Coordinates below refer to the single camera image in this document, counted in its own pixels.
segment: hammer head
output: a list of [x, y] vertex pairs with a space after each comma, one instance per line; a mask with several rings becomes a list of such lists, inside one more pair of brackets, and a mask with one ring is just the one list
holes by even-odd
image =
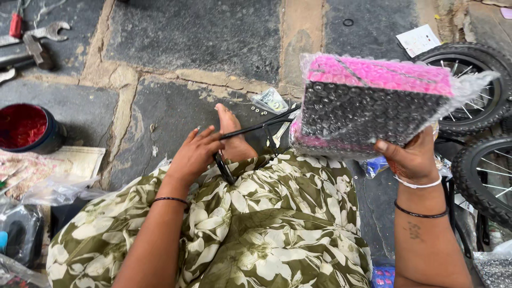
[[35, 36], [25, 34], [25, 36], [23, 36], [23, 42], [25, 46], [27, 46], [27, 51], [34, 57], [34, 61], [39, 68], [43, 70], [51, 70], [53, 68], [50, 54], [46, 52], [41, 42], [39, 42]]

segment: hammer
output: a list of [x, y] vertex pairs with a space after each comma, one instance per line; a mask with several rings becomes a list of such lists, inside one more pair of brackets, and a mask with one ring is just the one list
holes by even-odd
[[34, 59], [36, 65], [43, 70], [51, 70], [53, 62], [48, 52], [42, 47], [41, 42], [33, 36], [26, 34], [23, 36], [23, 42], [27, 47], [27, 52], [19, 55], [0, 57], [0, 68], [11, 66]]

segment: bubble wrap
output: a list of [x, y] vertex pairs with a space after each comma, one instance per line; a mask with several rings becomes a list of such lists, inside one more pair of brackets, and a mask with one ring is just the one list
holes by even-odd
[[512, 287], [512, 257], [492, 252], [473, 252], [473, 263], [488, 288]]
[[336, 159], [378, 156], [377, 139], [404, 146], [499, 76], [452, 78], [449, 69], [411, 62], [302, 54], [305, 94], [290, 127], [299, 153]]

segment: foot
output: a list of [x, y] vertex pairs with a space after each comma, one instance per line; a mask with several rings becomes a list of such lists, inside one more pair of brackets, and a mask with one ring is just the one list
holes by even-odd
[[[219, 113], [221, 121], [220, 132], [227, 134], [236, 130], [240, 130], [240, 122], [235, 117], [233, 112], [227, 109], [224, 105], [218, 103], [215, 105], [215, 110]], [[244, 135], [240, 134], [226, 140], [223, 140], [226, 149], [222, 150], [222, 158], [229, 159], [233, 162], [240, 162], [250, 158], [257, 157], [256, 151], [245, 141]]]

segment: fingernail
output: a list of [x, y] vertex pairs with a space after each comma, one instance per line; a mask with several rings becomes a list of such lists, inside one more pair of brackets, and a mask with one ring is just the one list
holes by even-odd
[[384, 141], [377, 141], [377, 144], [375, 144], [375, 147], [377, 148], [377, 151], [384, 152], [386, 148], [388, 147], [388, 144]]

